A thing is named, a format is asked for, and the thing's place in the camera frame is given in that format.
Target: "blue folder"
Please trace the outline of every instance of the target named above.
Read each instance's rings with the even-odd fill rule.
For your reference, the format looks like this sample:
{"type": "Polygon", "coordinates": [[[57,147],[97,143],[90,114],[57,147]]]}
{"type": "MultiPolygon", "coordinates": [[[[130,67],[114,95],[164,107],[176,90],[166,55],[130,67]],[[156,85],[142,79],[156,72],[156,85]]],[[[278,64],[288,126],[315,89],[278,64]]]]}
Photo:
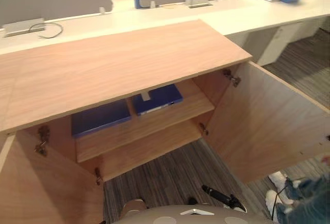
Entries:
{"type": "Polygon", "coordinates": [[[151,90],[148,93],[150,100],[144,101],[140,94],[132,97],[132,103],[138,116],[183,100],[174,84],[151,90]]]}
{"type": "Polygon", "coordinates": [[[71,133],[79,138],[130,119],[126,101],[122,99],[71,115],[71,133]]]}

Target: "cabinet door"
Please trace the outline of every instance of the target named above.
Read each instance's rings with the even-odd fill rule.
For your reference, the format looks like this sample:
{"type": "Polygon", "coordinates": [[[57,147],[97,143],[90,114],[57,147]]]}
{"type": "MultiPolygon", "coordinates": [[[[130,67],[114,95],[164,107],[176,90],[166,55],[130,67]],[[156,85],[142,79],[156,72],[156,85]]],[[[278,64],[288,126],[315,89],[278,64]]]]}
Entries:
{"type": "Polygon", "coordinates": [[[206,141],[243,182],[330,151],[329,110],[253,62],[240,65],[206,141]]]}
{"type": "Polygon", "coordinates": [[[95,177],[25,131],[10,135],[0,152],[0,223],[99,224],[103,189],[95,177]]]}

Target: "person's leg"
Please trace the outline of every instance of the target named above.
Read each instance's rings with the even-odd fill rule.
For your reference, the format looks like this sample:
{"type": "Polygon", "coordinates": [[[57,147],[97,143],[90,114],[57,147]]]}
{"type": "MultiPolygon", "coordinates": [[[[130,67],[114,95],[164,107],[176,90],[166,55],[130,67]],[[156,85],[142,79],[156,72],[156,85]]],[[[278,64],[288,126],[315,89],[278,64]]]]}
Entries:
{"type": "Polygon", "coordinates": [[[329,192],[317,194],[312,198],[303,200],[287,214],[289,224],[325,224],[327,221],[327,198],[329,192]]]}
{"type": "Polygon", "coordinates": [[[276,216],[277,216],[277,222],[280,224],[288,224],[288,217],[287,213],[290,212],[292,209],[288,209],[285,207],[285,205],[281,203],[276,204],[276,216]]]}
{"type": "Polygon", "coordinates": [[[315,194],[318,194],[321,191],[326,189],[327,179],[325,176],[321,176],[318,180],[313,181],[311,179],[304,180],[295,185],[295,182],[290,179],[285,181],[285,192],[288,198],[293,200],[302,200],[311,198],[315,194]]]}

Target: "cabinet top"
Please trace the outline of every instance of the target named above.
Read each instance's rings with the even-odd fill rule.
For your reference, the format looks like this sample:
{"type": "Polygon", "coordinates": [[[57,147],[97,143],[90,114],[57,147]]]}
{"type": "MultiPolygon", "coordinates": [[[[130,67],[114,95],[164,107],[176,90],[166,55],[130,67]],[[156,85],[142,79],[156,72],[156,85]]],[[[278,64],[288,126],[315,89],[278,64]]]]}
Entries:
{"type": "Polygon", "coordinates": [[[250,59],[200,20],[0,55],[0,132],[250,59]]]}

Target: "white sneaker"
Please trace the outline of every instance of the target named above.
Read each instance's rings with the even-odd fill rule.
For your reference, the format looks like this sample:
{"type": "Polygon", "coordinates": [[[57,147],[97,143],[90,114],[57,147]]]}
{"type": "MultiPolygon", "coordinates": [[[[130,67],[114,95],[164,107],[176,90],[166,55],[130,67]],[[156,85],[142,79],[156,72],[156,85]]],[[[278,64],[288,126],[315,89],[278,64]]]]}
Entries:
{"type": "MultiPolygon", "coordinates": [[[[270,216],[272,216],[273,214],[273,207],[274,207],[274,202],[275,202],[275,198],[276,198],[276,192],[272,189],[270,189],[269,191],[267,191],[266,193],[266,206],[268,208],[268,211],[270,213],[270,216]]],[[[279,197],[277,197],[276,199],[276,203],[282,203],[282,201],[280,200],[279,197]]],[[[274,218],[273,218],[274,222],[278,222],[277,220],[277,213],[276,213],[276,208],[274,209],[274,218]]]]}
{"type": "MultiPolygon", "coordinates": [[[[280,171],[270,174],[268,177],[276,186],[277,192],[280,192],[285,187],[285,181],[287,178],[280,171]]],[[[280,197],[280,199],[283,201],[284,204],[286,205],[293,204],[293,200],[287,197],[285,190],[283,190],[278,196],[280,197]]]]}

